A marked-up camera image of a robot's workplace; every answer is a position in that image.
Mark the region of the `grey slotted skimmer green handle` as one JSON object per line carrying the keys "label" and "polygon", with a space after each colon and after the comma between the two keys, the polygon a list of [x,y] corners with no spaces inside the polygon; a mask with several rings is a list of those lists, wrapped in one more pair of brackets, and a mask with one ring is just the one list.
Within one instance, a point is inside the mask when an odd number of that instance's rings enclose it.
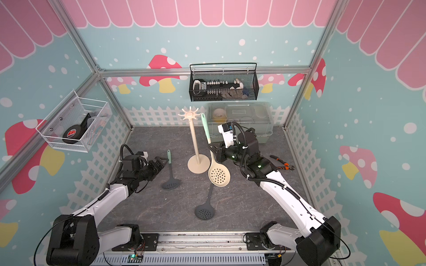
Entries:
{"label": "grey slotted skimmer green handle", "polygon": [[176,189],[177,187],[180,186],[181,181],[174,178],[173,175],[173,167],[172,167],[172,153],[171,150],[167,151],[167,156],[168,156],[168,166],[169,166],[169,179],[167,180],[167,182],[164,182],[162,184],[162,189],[164,190],[173,190]]}

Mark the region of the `beige skimmer green handle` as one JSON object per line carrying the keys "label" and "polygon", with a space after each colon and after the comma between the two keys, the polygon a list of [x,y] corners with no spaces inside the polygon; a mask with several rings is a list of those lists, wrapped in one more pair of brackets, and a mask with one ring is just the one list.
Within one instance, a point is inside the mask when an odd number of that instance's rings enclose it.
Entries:
{"label": "beige skimmer green handle", "polygon": [[[205,114],[201,114],[201,120],[203,123],[207,142],[208,144],[211,144],[211,138],[210,138],[209,128],[208,128]],[[210,151],[210,155],[211,155],[211,165],[208,170],[208,177],[210,181],[212,182],[212,184],[214,184],[217,187],[227,186],[230,182],[230,177],[231,177],[228,168],[225,165],[216,162],[215,155],[213,154],[212,151]]]}

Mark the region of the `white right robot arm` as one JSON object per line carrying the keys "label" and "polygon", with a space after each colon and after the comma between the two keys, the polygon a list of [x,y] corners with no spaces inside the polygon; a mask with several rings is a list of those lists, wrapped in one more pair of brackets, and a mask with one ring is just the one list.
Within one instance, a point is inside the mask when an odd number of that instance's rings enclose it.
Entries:
{"label": "white right robot arm", "polygon": [[216,162],[231,160],[241,174],[266,191],[296,225],[290,229],[272,221],[261,229],[268,248],[284,246],[298,252],[308,266],[321,266],[344,244],[341,223],[334,216],[326,217],[312,207],[285,180],[278,167],[261,155],[253,128],[244,130],[235,121],[218,127],[221,142],[209,142]]}

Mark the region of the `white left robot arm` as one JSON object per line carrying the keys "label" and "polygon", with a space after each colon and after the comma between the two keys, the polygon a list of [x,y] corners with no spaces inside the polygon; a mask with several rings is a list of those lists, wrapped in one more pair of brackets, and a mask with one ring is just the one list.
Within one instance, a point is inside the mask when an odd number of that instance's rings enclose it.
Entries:
{"label": "white left robot arm", "polygon": [[101,221],[132,194],[142,191],[142,181],[150,182],[169,162],[157,156],[148,159],[146,152],[120,156],[118,172],[102,194],[70,215],[60,215],[45,233],[49,236],[46,263],[49,266],[89,266],[96,257],[117,246],[137,248],[142,243],[137,225],[118,225],[99,232]]}

